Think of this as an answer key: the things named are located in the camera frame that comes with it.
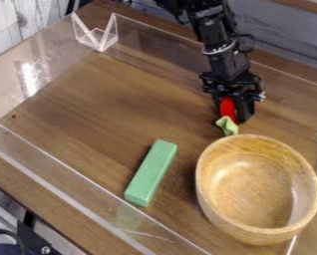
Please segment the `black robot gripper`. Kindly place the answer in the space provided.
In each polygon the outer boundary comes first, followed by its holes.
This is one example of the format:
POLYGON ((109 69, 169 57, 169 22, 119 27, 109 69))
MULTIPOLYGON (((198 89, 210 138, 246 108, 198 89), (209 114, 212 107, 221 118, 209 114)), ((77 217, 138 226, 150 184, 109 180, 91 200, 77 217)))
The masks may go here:
POLYGON ((212 94, 220 117, 224 97, 234 100, 237 122, 244 124, 256 113, 254 103, 265 100, 261 78, 250 72, 249 50, 241 50, 238 43, 204 45, 202 54, 210 70, 200 77, 204 90, 212 94))

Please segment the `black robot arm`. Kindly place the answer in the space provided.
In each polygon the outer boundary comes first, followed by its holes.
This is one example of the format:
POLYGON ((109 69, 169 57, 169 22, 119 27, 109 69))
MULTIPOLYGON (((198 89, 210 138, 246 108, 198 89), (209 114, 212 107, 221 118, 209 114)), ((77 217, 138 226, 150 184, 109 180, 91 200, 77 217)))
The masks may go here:
POLYGON ((180 24, 190 24, 210 70, 200 74, 202 88, 212 94, 217 111, 238 125, 254 115, 256 102, 265 100, 261 78, 250 72, 249 54, 236 31, 234 13, 228 0, 154 0, 180 24))

